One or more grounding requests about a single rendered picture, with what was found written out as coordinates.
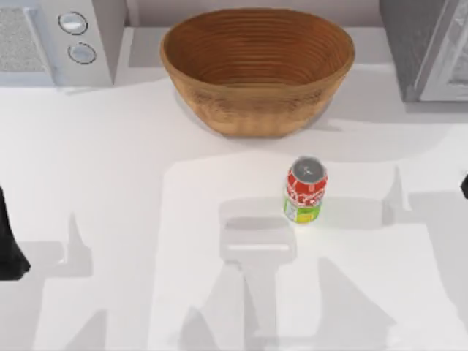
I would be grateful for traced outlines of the red and green can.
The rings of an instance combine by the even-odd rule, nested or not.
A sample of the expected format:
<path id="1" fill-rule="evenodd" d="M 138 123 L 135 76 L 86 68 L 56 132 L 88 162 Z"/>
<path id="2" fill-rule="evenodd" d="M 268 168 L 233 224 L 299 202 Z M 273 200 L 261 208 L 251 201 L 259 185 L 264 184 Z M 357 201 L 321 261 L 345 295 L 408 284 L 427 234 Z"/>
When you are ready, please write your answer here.
<path id="1" fill-rule="evenodd" d="M 296 224 L 313 222 L 320 213 L 328 174 L 315 157 L 301 156 L 288 170 L 283 211 Z"/>

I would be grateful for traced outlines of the brown woven basket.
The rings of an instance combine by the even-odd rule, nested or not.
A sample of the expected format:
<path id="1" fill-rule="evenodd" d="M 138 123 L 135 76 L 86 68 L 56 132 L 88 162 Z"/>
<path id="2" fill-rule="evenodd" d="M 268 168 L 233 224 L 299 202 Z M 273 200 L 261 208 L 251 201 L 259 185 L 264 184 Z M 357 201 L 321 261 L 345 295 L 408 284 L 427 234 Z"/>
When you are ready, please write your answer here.
<path id="1" fill-rule="evenodd" d="M 317 119 L 355 61 L 351 36 L 280 8 L 205 12 L 172 27 L 160 57 L 191 111 L 236 137 L 282 137 Z"/>

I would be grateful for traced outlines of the round microwave knob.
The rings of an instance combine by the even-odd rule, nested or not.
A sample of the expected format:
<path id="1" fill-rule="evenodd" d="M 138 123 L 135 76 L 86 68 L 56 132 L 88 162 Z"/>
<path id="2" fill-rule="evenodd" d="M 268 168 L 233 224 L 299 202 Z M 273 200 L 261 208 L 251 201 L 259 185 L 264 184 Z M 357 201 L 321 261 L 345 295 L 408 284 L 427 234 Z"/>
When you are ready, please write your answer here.
<path id="1" fill-rule="evenodd" d="M 67 49 L 69 58 L 77 64 L 89 65 L 97 59 L 96 51 L 88 44 L 79 42 Z"/>
<path id="2" fill-rule="evenodd" d="M 88 21 L 78 12 L 60 14 L 58 24 L 63 31 L 71 35 L 84 34 L 88 29 Z"/>

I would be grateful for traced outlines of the pale microwave oven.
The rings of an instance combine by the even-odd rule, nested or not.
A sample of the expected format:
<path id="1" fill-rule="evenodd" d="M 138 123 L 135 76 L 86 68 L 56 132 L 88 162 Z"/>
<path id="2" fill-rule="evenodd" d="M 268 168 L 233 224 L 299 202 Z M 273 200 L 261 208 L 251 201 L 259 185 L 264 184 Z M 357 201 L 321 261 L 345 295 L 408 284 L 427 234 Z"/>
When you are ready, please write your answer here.
<path id="1" fill-rule="evenodd" d="M 86 18 L 84 34 L 61 29 L 67 12 Z M 126 22 L 126 0 L 0 0 L 0 87 L 112 86 Z M 69 58 L 79 42 L 96 51 L 92 64 Z"/>

